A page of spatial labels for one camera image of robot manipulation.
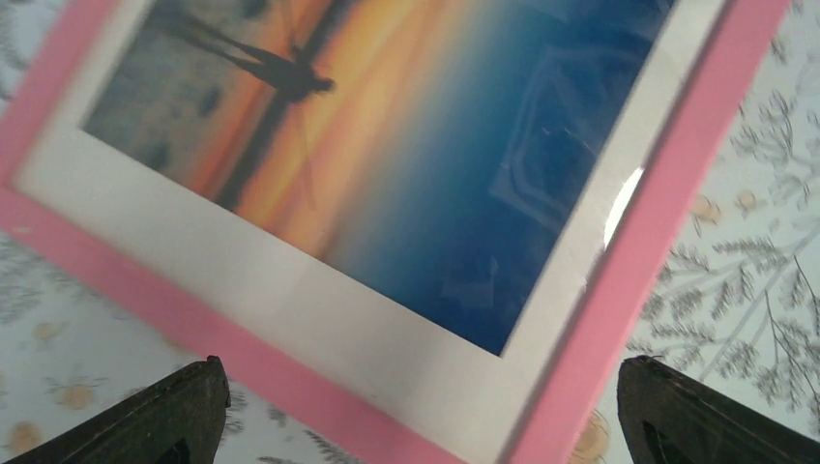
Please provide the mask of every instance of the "framed photo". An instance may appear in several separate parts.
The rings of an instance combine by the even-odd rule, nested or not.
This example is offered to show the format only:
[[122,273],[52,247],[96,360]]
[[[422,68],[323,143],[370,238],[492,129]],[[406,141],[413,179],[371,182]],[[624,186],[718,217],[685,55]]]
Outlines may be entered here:
[[74,0],[0,226],[365,462],[566,462],[787,3]]

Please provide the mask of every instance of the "table surface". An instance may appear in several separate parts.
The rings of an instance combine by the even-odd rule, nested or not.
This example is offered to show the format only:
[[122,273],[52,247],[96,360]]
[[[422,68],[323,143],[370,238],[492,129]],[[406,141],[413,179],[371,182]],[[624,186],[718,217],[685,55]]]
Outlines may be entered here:
[[[0,112],[67,0],[0,0]],[[820,438],[820,0],[795,0],[623,357],[670,365]],[[0,235],[0,459],[194,361]],[[613,375],[572,458],[630,462]],[[231,384],[217,462],[359,462]]]

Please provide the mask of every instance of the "sunset photo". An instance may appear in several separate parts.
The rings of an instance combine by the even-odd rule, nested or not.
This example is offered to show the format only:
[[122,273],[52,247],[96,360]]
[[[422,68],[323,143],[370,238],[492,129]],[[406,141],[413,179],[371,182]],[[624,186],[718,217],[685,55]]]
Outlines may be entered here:
[[83,129],[500,355],[669,13],[536,3],[158,0]]

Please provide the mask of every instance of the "pink picture frame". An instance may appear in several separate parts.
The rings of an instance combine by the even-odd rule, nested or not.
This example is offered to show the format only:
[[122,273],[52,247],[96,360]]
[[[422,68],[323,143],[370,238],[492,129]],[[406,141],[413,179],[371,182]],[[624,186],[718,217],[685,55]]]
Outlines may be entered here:
[[[727,5],[532,398],[529,418],[508,446],[510,462],[559,463],[571,454],[789,3]],[[220,356],[233,378],[365,462],[461,462],[11,187],[116,4],[73,0],[0,120],[0,228],[164,335],[199,355]]]

